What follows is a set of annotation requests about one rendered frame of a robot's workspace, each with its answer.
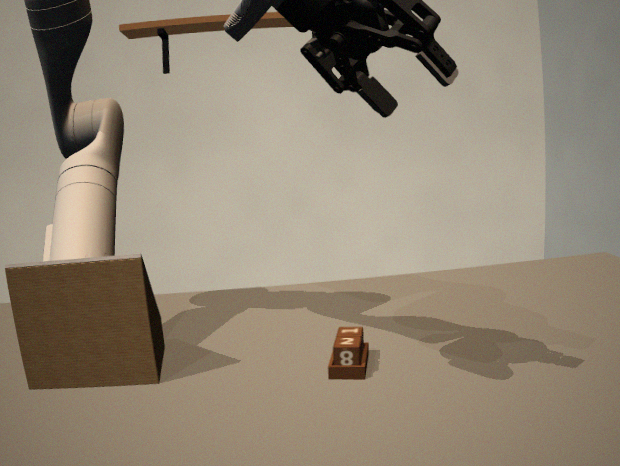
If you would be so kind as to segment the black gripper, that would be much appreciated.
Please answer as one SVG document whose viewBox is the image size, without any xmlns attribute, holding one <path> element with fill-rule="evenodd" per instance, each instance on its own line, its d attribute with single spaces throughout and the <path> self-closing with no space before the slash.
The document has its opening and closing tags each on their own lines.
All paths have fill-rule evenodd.
<svg viewBox="0 0 620 466">
<path fill-rule="evenodd" d="M 299 32 L 314 33 L 300 51 L 329 86 L 339 94 L 357 92 L 384 118 L 398 103 L 369 78 L 366 63 L 382 46 L 418 53 L 415 57 L 444 87 L 458 76 L 455 61 L 434 38 L 441 18 L 422 0 L 284 0 L 276 10 Z"/>
</svg>

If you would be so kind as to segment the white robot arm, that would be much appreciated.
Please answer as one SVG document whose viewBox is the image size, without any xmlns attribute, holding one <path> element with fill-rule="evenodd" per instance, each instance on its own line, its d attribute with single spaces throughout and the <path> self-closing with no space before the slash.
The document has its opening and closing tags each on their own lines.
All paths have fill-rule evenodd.
<svg viewBox="0 0 620 466">
<path fill-rule="evenodd" d="M 74 103 L 71 94 L 92 26 L 90 1 L 24 1 L 57 143 L 66 159 L 58 174 L 53 224 L 46 227 L 43 261 L 115 256 L 123 113 L 113 98 Z M 283 1 L 241 0 L 224 24 L 225 32 L 240 41 L 271 6 L 277 9 Z"/>
</svg>

